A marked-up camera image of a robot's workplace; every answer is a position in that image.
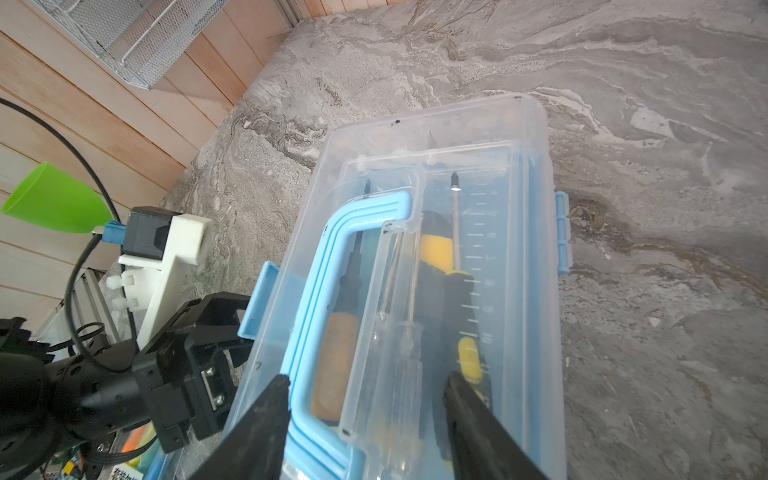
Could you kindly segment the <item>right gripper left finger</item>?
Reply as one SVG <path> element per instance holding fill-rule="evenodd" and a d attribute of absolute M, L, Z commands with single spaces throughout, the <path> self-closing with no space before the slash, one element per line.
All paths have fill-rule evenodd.
<path fill-rule="evenodd" d="M 289 387 L 286 375 L 276 375 L 191 479 L 279 479 L 291 420 Z"/>

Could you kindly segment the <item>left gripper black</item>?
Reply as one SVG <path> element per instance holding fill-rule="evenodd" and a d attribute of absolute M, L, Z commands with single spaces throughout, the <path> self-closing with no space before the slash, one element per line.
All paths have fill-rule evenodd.
<path fill-rule="evenodd" d="M 184 303 L 133 362 L 149 419 L 165 453 L 221 432 L 237 393 L 232 371 L 252 342 L 238 335 L 249 297 L 220 292 Z"/>

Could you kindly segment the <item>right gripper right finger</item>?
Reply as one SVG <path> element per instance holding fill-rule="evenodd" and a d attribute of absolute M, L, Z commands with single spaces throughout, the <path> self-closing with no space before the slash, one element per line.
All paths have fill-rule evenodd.
<path fill-rule="evenodd" d="M 456 479 L 546 479 L 460 373 L 448 376 L 443 403 Z"/>

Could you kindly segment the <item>clear handled screwdriver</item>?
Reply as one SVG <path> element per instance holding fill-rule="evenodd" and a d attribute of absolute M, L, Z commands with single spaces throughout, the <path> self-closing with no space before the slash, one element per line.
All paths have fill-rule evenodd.
<path fill-rule="evenodd" d="M 420 455 L 423 327 L 414 319 L 420 243 L 421 235 L 416 233 L 408 259 L 403 310 L 388 327 L 391 346 L 382 359 L 385 370 L 375 390 L 378 404 L 371 428 L 378 453 L 372 469 L 377 479 L 412 478 Z"/>

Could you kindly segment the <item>yellow black utility knife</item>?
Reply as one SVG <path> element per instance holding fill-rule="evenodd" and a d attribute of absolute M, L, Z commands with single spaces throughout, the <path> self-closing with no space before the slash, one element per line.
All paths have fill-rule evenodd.
<path fill-rule="evenodd" d="M 446 276 L 453 270 L 452 226 L 442 214 L 423 212 L 419 278 L 416 289 L 416 319 L 423 324 L 422 358 L 424 363 L 423 395 L 426 419 L 432 422 L 434 443 L 440 458 L 451 461 L 443 391 L 449 374 L 459 371 L 456 347 L 449 341 L 455 331 L 446 312 Z"/>

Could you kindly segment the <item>blue plastic tool box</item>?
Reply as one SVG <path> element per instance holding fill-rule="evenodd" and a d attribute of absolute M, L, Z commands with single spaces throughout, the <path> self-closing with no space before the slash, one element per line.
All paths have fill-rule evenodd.
<path fill-rule="evenodd" d="M 237 477 L 565 478 L 568 203 L 525 94 L 334 131 L 240 328 Z"/>

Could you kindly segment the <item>black short screwdriver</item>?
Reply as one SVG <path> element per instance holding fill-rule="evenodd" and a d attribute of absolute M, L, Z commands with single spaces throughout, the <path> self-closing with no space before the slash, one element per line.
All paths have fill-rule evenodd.
<path fill-rule="evenodd" d="M 492 386 L 490 374 L 486 371 L 485 358 L 479 344 L 479 323 L 475 318 L 472 294 L 474 278 L 465 272 L 461 265 L 460 233 L 460 182 L 456 172 L 451 174 L 452 193 L 452 246 L 453 270 L 446 276 L 447 305 L 446 312 L 455 331 L 449 341 L 456 347 L 458 369 L 463 378 L 471 385 L 481 402 L 491 408 Z"/>

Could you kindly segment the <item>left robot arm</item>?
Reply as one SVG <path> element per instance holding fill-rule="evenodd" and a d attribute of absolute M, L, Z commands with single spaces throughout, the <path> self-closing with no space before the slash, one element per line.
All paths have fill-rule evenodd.
<path fill-rule="evenodd" d="M 252 344 L 238 335 L 248 302 L 225 292 L 189 301 L 141 351 L 130 340 L 103 350 L 106 370 L 81 356 L 2 353 L 2 478 L 23 479 L 57 453 L 147 422 L 166 453 L 221 432 L 237 392 L 231 370 Z"/>

